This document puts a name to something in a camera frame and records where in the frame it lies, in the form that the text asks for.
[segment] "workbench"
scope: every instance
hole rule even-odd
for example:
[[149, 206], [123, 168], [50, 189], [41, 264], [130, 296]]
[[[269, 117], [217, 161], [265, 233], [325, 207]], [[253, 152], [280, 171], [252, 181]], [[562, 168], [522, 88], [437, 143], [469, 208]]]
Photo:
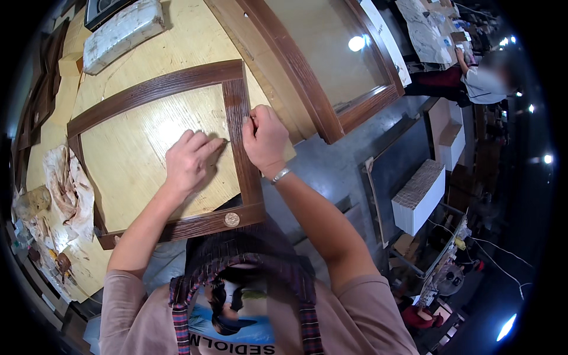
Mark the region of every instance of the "workbench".
[[[41, 127], [40, 144], [31, 148], [26, 188], [44, 185], [44, 154], [66, 142], [66, 125], [72, 118], [124, 89], [148, 79], [197, 65], [242, 59], [223, 27], [203, 0], [170, 0], [162, 3], [166, 31], [138, 45], [96, 76], [63, 77], [54, 113]], [[82, 52], [90, 32], [83, 27], [84, 9], [71, 21], [63, 56]], [[257, 80], [246, 68], [250, 106], [271, 105]], [[82, 135], [85, 163], [95, 190], [95, 200], [109, 231], [126, 229], [163, 183], [165, 152], [184, 130], [203, 130], [226, 137], [227, 127], [220, 85], [172, 95], [120, 114]], [[221, 98], [220, 102], [212, 98]], [[284, 122], [289, 131], [296, 125]], [[297, 132], [290, 136], [298, 137]], [[295, 156], [288, 144], [286, 159]], [[218, 162], [213, 181], [175, 217], [212, 211], [238, 195], [230, 149]], [[41, 211], [56, 239], [58, 252], [70, 259], [79, 287], [50, 278], [67, 300], [83, 302], [103, 286], [111, 250], [97, 240], [67, 241], [67, 232], [53, 209]]]
[[473, 53], [469, 42], [455, 42], [451, 36], [460, 32], [452, 23], [458, 14], [454, 8], [428, 0], [396, 0], [389, 8], [415, 50], [415, 55], [404, 56], [411, 73], [450, 68], [457, 63], [456, 44], [463, 44], [466, 56]]

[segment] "fan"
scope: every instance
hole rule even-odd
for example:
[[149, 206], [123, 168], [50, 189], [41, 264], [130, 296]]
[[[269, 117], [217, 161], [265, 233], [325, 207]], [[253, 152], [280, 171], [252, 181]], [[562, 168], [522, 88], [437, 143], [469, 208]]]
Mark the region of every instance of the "fan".
[[440, 272], [434, 275], [432, 284], [440, 292], [440, 295], [449, 296], [460, 290], [464, 278], [465, 276], [458, 266], [446, 264], [440, 269]]

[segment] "glass panel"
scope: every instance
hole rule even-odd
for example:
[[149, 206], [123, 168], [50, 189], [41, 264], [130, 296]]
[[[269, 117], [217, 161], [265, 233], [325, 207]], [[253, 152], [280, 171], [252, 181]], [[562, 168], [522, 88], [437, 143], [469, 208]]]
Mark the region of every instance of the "glass panel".
[[368, 35], [344, 0], [265, 2], [304, 54], [336, 111], [388, 83]]
[[[109, 232], [126, 229], [164, 183], [166, 151], [186, 130], [229, 140], [221, 85], [149, 102], [81, 134], [95, 200]], [[172, 219], [210, 212], [240, 192], [230, 143], [216, 166], [211, 182]]]

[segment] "round wood knot sticker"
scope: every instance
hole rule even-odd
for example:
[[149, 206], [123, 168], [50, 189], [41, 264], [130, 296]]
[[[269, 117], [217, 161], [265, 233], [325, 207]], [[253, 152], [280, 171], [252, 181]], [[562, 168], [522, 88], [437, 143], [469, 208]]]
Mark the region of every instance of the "round wood knot sticker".
[[241, 219], [238, 214], [229, 212], [225, 215], [225, 225], [227, 227], [234, 228], [239, 225], [239, 222], [241, 222]]

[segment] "hand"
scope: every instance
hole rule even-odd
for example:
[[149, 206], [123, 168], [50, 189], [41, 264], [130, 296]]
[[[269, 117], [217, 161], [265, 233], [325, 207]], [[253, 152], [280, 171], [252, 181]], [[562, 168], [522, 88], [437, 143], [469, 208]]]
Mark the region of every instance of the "hand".
[[245, 151], [250, 161], [269, 180], [286, 167], [283, 156], [286, 141], [288, 130], [272, 107], [258, 105], [250, 111], [250, 117], [243, 117]]
[[463, 51], [461, 48], [456, 48], [456, 58], [458, 61], [463, 61]]
[[187, 130], [166, 152], [168, 176], [163, 187], [182, 203], [207, 175], [206, 161], [223, 144], [223, 139], [209, 139], [203, 132]]

